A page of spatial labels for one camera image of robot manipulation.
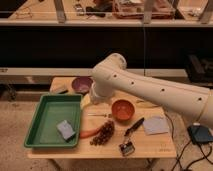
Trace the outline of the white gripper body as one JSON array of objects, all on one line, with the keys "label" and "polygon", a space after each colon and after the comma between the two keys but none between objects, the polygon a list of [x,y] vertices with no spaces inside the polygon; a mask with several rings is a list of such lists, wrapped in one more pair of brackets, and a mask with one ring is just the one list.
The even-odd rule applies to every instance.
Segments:
[{"label": "white gripper body", "polygon": [[108,103],[111,98],[111,88],[103,84],[93,83],[90,91],[83,97],[80,103],[82,109],[100,103]]}]

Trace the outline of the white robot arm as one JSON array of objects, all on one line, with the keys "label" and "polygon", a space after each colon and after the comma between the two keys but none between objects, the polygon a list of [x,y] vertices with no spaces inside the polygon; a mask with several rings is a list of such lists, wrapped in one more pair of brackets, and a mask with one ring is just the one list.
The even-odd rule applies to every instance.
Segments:
[{"label": "white robot arm", "polygon": [[93,84],[87,99],[92,104],[108,101],[120,90],[169,108],[193,122],[213,129],[213,90],[137,75],[126,70],[127,62],[112,53],[92,69]]}]

